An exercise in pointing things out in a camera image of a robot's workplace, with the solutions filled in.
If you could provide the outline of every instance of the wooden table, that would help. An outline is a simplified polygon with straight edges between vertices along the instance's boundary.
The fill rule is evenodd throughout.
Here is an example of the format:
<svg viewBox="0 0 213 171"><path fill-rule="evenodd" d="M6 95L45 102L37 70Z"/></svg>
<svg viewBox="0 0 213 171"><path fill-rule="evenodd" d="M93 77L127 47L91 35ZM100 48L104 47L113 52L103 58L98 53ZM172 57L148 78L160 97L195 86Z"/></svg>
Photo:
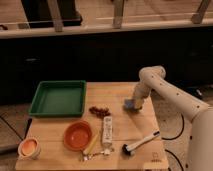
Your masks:
<svg viewBox="0 0 213 171"><path fill-rule="evenodd" d="M65 129L76 118L34 118L28 137L36 137L41 145L37 160L18 159L16 170L146 170L167 169L168 160L160 137L142 145L134 156L122 153L123 144L130 144L159 130L151 98L145 100L139 112L123 110L124 99L130 98L136 83L87 83L85 112L81 119L88 121L95 134L102 128L102 120L89 112L91 106L108 107L113 116L113 147L110 156L96 156L81 162L80 152L63 145ZM102 150L101 140L93 152Z"/></svg>

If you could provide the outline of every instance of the black cable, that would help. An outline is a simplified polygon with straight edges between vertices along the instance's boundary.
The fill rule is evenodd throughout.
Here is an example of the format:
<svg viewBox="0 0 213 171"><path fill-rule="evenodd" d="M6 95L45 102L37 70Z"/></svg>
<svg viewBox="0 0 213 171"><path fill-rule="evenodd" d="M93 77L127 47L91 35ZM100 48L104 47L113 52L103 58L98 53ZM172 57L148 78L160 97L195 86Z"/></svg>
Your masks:
<svg viewBox="0 0 213 171"><path fill-rule="evenodd" d="M7 124L7 126L17 135L17 137L20 138L20 140L23 140L21 135L2 116L0 116L0 119Z"/></svg>
<svg viewBox="0 0 213 171"><path fill-rule="evenodd" d="M169 150L167 150L167 149L165 149L165 151L166 151L167 153L171 154L171 155L177 160L177 162L178 162L178 164L179 164L179 166L180 166L180 168L181 168L181 171L184 171L183 166L182 166L180 160L178 159L178 157L177 157L174 153L172 153L171 151L169 151Z"/></svg>
<svg viewBox="0 0 213 171"><path fill-rule="evenodd" d="M175 139L179 138L182 135L182 133L184 131L184 127L185 127L185 122L184 122L183 115L181 115L181 118L182 118L182 129L181 129L180 133L177 136L172 137L172 138L162 137L163 140L175 140Z"/></svg>

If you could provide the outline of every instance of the railing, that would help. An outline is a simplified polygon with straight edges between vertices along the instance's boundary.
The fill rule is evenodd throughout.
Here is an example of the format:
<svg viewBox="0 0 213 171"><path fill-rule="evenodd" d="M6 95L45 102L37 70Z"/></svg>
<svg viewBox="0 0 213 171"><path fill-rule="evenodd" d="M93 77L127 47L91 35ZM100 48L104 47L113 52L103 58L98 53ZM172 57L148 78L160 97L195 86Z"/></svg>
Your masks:
<svg viewBox="0 0 213 171"><path fill-rule="evenodd" d="M211 0L33 1L0 1L0 38L213 26Z"/></svg>

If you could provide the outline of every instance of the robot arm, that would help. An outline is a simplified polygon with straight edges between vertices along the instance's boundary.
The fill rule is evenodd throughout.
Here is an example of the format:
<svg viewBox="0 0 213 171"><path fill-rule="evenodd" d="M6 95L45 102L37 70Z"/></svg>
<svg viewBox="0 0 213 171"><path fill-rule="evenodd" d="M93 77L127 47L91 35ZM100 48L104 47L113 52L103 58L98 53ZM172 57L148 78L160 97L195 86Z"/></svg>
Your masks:
<svg viewBox="0 0 213 171"><path fill-rule="evenodd" d="M161 66L143 68L139 72L139 77L140 82L136 85L132 97L132 107L140 109L151 89L176 106L192 123L186 169L212 171L213 108L166 82L163 79L165 70Z"/></svg>

